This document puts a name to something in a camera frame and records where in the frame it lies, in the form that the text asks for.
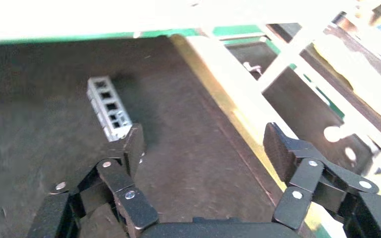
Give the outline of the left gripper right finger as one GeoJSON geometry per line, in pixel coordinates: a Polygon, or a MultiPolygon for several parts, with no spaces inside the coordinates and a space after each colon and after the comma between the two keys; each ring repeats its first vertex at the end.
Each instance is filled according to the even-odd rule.
{"type": "Polygon", "coordinates": [[[349,238],[381,238],[381,195],[370,180],[329,161],[311,143],[288,137],[273,122],[263,145],[286,189],[272,221],[295,232],[312,203],[343,225],[349,238]]]}

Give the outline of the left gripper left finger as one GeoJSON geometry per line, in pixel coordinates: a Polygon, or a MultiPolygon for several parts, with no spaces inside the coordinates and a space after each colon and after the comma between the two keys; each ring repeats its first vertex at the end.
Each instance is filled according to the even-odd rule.
{"type": "Polygon", "coordinates": [[[68,175],[45,197],[27,233],[29,238],[137,238],[159,221],[135,185],[146,143],[142,126],[109,142],[95,161],[68,175]]]}

